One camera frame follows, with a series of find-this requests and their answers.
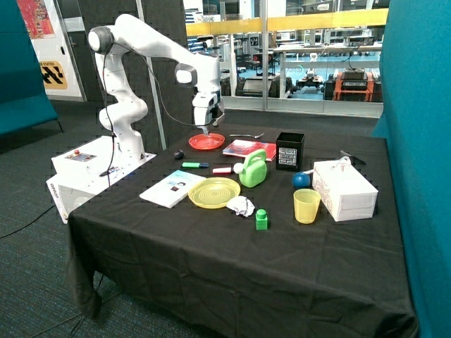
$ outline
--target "green watering can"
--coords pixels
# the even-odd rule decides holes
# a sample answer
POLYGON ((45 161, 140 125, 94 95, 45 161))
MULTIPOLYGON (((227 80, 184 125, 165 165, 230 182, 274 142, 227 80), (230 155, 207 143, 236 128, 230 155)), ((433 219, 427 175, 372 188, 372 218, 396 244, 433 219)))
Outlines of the green watering can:
POLYGON ((266 152, 263 149, 256 150, 246 156, 244 163, 236 163, 233 171, 240 174, 241 184, 253 188, 262 183, 266 178, 266 152))

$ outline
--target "teal partition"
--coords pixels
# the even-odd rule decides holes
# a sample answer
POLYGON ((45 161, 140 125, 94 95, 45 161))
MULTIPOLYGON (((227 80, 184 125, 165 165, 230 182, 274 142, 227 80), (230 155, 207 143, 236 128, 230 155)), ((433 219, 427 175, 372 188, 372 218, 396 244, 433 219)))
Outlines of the teal partition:
POLYGON ((0 135, 58 118, 16 0, 1 2, 0 135))
POLYGON ((451 337, 451 1, 393 0, 381 55, 386 137, 420 337, 451 337))

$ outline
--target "glass window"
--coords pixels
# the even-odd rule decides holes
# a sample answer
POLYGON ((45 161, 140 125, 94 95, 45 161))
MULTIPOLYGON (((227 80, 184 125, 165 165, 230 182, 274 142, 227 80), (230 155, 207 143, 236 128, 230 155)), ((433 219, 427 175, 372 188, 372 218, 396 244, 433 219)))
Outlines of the glass window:
POLYGON ((194 12, 192 50, 220 55, 226 108, 378 117, 388 4, 185 0, 185 9, 194 12))

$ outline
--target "metal spoon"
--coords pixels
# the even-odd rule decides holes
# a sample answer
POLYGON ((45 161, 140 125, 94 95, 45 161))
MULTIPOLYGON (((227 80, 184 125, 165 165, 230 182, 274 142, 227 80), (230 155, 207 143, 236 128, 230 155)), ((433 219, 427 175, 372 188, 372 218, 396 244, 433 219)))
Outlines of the metal spoon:
POLYGON ((264 132, 262 132, 260 135, 248 135, 248 134, 230 134, 230 136, 235 137, 253 137, 255 139, 259 139, 264 135, 264 132))

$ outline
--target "black box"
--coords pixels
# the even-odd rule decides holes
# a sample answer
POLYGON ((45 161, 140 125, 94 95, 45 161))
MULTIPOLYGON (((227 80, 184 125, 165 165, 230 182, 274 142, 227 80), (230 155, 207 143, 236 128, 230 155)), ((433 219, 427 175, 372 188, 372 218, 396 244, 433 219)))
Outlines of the black box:
POLYGON ((304 153, 304 134, 281 132, 276 140, 276 169, 300 171, 304 153))

